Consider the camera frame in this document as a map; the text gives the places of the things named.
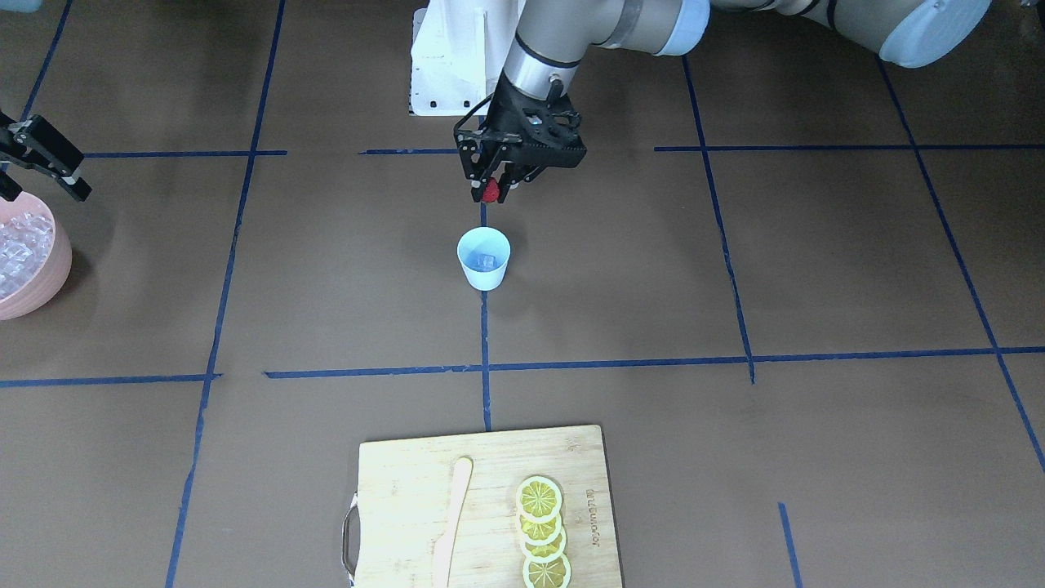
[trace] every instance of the paper cup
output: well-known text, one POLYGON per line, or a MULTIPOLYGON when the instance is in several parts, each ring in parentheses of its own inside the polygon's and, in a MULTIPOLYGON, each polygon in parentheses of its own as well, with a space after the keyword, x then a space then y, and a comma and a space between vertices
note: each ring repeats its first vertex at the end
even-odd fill
POLYGON ((458 241, 458 260, 464 276, 472 287, 484 291, 501 285, 511 253, 508 237, 490 227, 473 228, 458 241))

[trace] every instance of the wooden cutting board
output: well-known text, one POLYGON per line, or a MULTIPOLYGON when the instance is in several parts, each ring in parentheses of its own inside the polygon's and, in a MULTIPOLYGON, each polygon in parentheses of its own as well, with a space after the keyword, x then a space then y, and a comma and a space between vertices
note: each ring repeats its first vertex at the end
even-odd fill
POLYGON ((532 475, 562 489, 570 585, 622 588, 606 454, 596 425, 361 445, 356 586, 432 586, 433 546, 445 530, 454 464, 462 456, 473 466, 450 588, 525 586, 515 489, 532 475))

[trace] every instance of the bowl of ice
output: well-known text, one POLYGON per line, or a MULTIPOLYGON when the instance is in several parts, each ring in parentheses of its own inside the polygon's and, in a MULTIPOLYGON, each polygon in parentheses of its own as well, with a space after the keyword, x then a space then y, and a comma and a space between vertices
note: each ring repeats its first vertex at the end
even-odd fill
POLYGON ((39 197, 0 199, 0 321, 31 313, 69 277, 69 236, 39 197))

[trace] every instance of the blue tape line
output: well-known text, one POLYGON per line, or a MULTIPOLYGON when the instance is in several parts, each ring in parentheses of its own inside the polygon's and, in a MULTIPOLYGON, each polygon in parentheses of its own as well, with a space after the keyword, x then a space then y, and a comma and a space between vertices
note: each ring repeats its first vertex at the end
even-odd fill
POLYGON ((415 376, 418 374, 464 374, 482 372, 482 366, 424 366, 418 368, 368 368, 361 370, 314 370, 302 372, 265 372, 273 380, 303 378, 354 378, 361 376, 415 376))
POLYGON ((286 0, 279 1, 279 9, 276 13, 276 25, 272 34, 272 44, 269 48, 269 64, 265 68, 264 83, 261 85, 261 97, 258 100, 257 116, 254 119, 254 135, 251 139, 250 155, 247 158, 243 187, 239 192, 239 207, 236 210, 236 224, 232 230, 232 243, 229 245, 229 260, 225 266, 225 281, 222 284, 222 300, 217 306, 217 320, 214 322, 214 342, 211 345, 210 356, 207 360, 208 378, 204 381, 203 392, 200 395, 200 410, 196 416, 195 440, 192 447, 192 466, 189 468, 188 476, 185 478, 185 487, 182 490, 182 503, 178 511, 178 525, 175 528, 175 540, 170 548, 170 561, 167 565, 166 588, 173 588, 175 577, 178 572, 178 559, 181 556, 182 539, 185 536, 185 521, 188 518, 189 501, 192 497, 192 483, 195 479, 195 469, 200 462, 200 447, 203 443, 204 413, 207 410, 207 403, 210 400, 212 380, 209 376, 214 374, 217 363, 217 350, 222 343, 222 328, 225 324, 225 311, 229 303, 229 289, 232 285, 232 273, 236 262, 236 243, 239 240, 239 229, 243 221, 243 209, 247 206, 247 195, 250 191, 251 177, 254 172, 254 159, 261 136, 261 123, 264 120, 269 86, 272 83, 272 72, 276 64, 276 50, 279 46, 279 32, 283 24, 283 9, 285 5, 286 0))
POLYGON ((802 588, 802 570, 798 569, 798 554, 794 550, 794 538, 791 536, 791 520, 787 516, 787 505, 777 502, 781 511, 781 525, 784 526, 784 541, 787 543, 787 556, 791 561, 791 577, 794 578, 794 588, 802 588))
POLYGON ((719 238, 722 241, 722 257, 729 274, 729 284, 733 286, 733 302, 737 307, 737 325, 740 327, 740 339, 744 345, 744 356, 747 357, 747 372, 754 383, 754 361, 751 359, 751 343, 747 338, 747 324, 744 322, 744 309, 740 304, 740 288, 737 287, 737 275, 733 271, 729 258, 729 240, 725 235, 725 222, 722 220, 722 210, 719 207, 718 190, 715 189, 715 173, 712 171, 712 160, 707 154, 707 141, 704 138, 704 125, 700 121, 700 108, 697 105, 697 92, 693 89, 693 76, 690 73, 690 60, 682 55, 682 71, 686 72, 686 86, 690 91, 690 105, 693 107, 693 121, 697 125, 697 137, 700 139, 700 154, 704 160, 704 172, 707 175, 707 187, 712 194, 712 206, 715 208, 715 221, 719 227, 719 238))
POLYGON ((359 155, 454 155, 456 148, 368 148, 359 155))
MULTIPOLYGON (((910 150, 909 145, 709 145, 710 151, 750 150, 910 150)), ((654 151, 701 150, 700 145, 655 146, 654 151)))
POLYGON ((998 348, 998 351, 1004 355, 1045 354, 1045 346, 1037 346, 1032 348, 998 348))
POLYGON ((490 432, 493 430, 493 424, 490 416, 490 329, 489 317, 486 312, 487 300, 489 299, 487 291, 482 292, 482 299, 480 335, 483 342, 483 425, 486 427, 486 432, 490 432))
MULTIPOLYGON (((911 150, 911 145, 709 145, 711 151, 749 151, 749 150, 911 150)), ((999 143, 999 144, 937 144, 918 145, 922 150, 1012 150, 1012 149, 1045 149, 1045 143, 999 143)), ((700 150, 700 145, 658 145, 656 152, 677 152, 700 150)))
POLYGON ((1005 366, 1005 360, 1002 358, 1001 354, 996 356, 998 360, 998 368, 1001 369, 1001 375, 1005 377, 1005 385, 1008 386, 1008 394, 1013 397, 1013 403, 1016 404, 1016 411, 1020 415, 1020 421, 1023 422, 1023 428, 1027 431, 1027 438, 1030 439, 1030 447, 1035 450, 1035 455, 1038 456, 1038 465, 1042 469, 1042 473, 1045 473, 1045 452, 1042 452, 1042 446, 1038 442, 1038 436, 1035 433, 1035 428, 1030 424, 1030 418, 1027 417, 1027 410, 1023 407, 1023 401, 1020 400, 1020 393, 1016 390, 1016 383, 1013 382, 1013 377, 1008 374, 1008 367, 1005 366))
POLYGON ((918 148, 922 150, 1036 150, 1045 148, 1045 143, 998 143, 998 144, 971 144, 971 145, 948 145, 948 144, 937 144, 937 145, 918 145, 918 148))
POLYGON ((966 286, 969 287, 969 293, 976 307, 976 313, 979 315, 980 323, 983 325, 983 331, 986 333, 986 338, 991 343, 992 351, 998 361, 998 367, 1001 369, 1002 376, 1005 378, 1005 384, 1008 386, 1009 395, 1013 397, 1013 402, 1016 404, 1016 410, 1019 413, 1020 420, 1023 422, 1023 428, 1027 432, 1030 446, 1034 448, 1035 454, 1038 456, 1038 465, 1041 467, 1042 472, 1045 472, 1045 454, 1042 453, 1041 445, 1038 443, 1038 436, 1035 433, 1030 420, 1027 418, 1027 413, 1023 408, 1023 401, 1020 400, 1020 394, 1016 390, 1016 384, 1013 382, 1013 379, 1008 374, 1008 367, 1005 366, 1005 357, 1001 353, 1001 349, 998 347, 998 340, 994 335, 994 330, 991 329, 991 323, 988 321, 986 312, 983 310, 983 305, 980 303, 979 293, 977 293, 976 286, 973 284, 972 274, 969 273, 966 260, 961 256, 960 249, 958 249, 957 238, 955 238, 954 232, 951 230, 951 224, 947 220, 947 214, 944 213, 944 206, 939 201, 939 195, 936 193, 936 188, 933 186, 932 178, 929 177, 929 169, 926 167, 925 160, 922 158, 922 151, 919 148, 918 142, 914 140, 914 133, 911 131, 910 124, 907 122, 907 115, 904 113, 904 108, 900 103, 900 97, 897 95, 896 88, 892 86, 892 80, 889 79, 889 73, 885 69, 885 64, 882 62, 881 57, 876 57, 876 61, 878 62, 878 70, 882 74, 882 79, 885 80, 885 86, 889 91, 889 97, 892 98, 892 104, 897 108, 897 114, 900 116, 900 122, 904 126, 904 132, 907 133, 907 139, 910 141, 911 146, 914 147, 914 157, 918 159, 919 169, 922 170, 922 179, 925 180, 925 185, 929 189, 929 195, 932 197, 932 204, 936 208, 936 215, 939 216, 939 222, 944 227, 944 232, 947 233, 947 241, 951 244, 951 252, 954 253, 954 259, 958 262, 958 267, 961 269, 961 277, 965 278, 966 286))
POLYGON ((909 350, 901 352, 851 352, 841 354, 792 354, 754 356, 759 363, 790 363, 804 361, 846 361, 856 359, 903 359, 919 357, 961 357, 991 356, 994 350, 990 348, 969 350, 909 350))
MULTIPOLYGON (((1003 354, 1045 354, 1045 347, 1002 348, 1003 354)), ((899 352, 847 352, 834 354, 791 354, 752 356, 756 363, 799 363, 807 361, 850 361, 874 359, 905 359, 925 357, 968 357, 990 356, 995 350, 952 349, 952 350, 905 350, 899 352)), ((613 368, 659 368, 671 366, 721 366, 747 363, 744 356, 664 358, 664 359, 619 359, 594 361, 544 361, 521 363, 491 363, 490 372, 529 372, 539 370, 598 370, 613 368)), ((265 372, 272 379, 299 378, 351 378, 359 376, 410 376, 415 374, 462 374, 482 372, 482 366, 428 366, 419 368, 375 368, 362 370, 316 370, 302 372, 265 372)))
POLYGON ((51 39, 51 46, 47 49, 47 56, 44 57, 44 64, 40 67, 40 73, 37 75, 37 81, 32 85, 32 91, 29 92, 29 99, 25 101, 25 108, 22 109, 22 120, 29 117, 29 113, 32 111, 32 103, 37 101, 37 94, 40 93, 40 87, 44 83, 44 76, 47 75, 47 69, 51 66, 51 58, 54 57, 54 51, 59 48, 59 41, 62 40, 62 33, 65 31, 65 23, 69 19, 69 10, 72 8, 72 0, 67 0, 65 9, 62 10, 62 18, 59 19, 59 26, 54 29, 54 38, 51 39))
MULTIPOLYGON (((479 203, 479 224, 486 226, 486 203, 479 203)), ((480 342, 483 355, 483 425, 486 432, 493 430, 492 416, 490 413, 490 323, 487 314, 488 292, 482 292, 483 305, 480 311, 480 342)))
POLYGON ((88 159, 136 159, 152 157, 250 157, 286 155, 284 149, 263 150, 114 150, 85 152, 88 159))
POLYGON ((189 512, 189 500, 192 497, 192 483, 195 481, 195 468, 200 463, 200 445, 203 442, 203 414, 207 409, 207 401, 210 399, 210 380, 203 383, 203 393, 200 395, 200 409, 196 413, 196 426, 192 443, 192 465, 189 473, 185 477, 185 486, 182 487, 182 502, 178 509, 178 525, 175 527, 175 542, 170 548, 170 562, 167 564, 166 588, 173 588, 175 574, 178 571, 178 559, 182 552, 182 539, 185 537, 185 520, 189 512))
POLYGON ((747 363, 744 356, 669 358, 669 359, 618 359, 601 361, 538 361, 530 363, 492 363, 490 372, 528 372, 533 370, 596 370, 603 368, 658 368, 666 366, 719 366, 747 363))
POLYGON ((0 389, 43 389, 49 386, 103 386, 119 384, 157 384, 160 382, 203 382, 206 374, 177 376, 116 376, 102 378, 47 378, 40 380, 0 380, 0 389))

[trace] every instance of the metal handle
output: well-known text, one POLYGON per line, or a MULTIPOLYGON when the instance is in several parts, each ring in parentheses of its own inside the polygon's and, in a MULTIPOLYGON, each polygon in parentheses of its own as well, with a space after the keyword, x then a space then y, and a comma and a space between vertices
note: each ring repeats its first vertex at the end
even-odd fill
POLYGON ((348 584, 349 586, 355 586, 355 564, 349 561, 348 549, 350 545, 348 544, 348 525, 349 520, 352 518, 352 513, 355 513, 356 520, 359 517, 359 493, 352 495, 352 501, 348 505, 348 512, 345 513, 345 523, 341 527, 341 539, 342 539, 342 551, 341 551, 341 563, 345 566, 345 571, 348 572, 348 584))

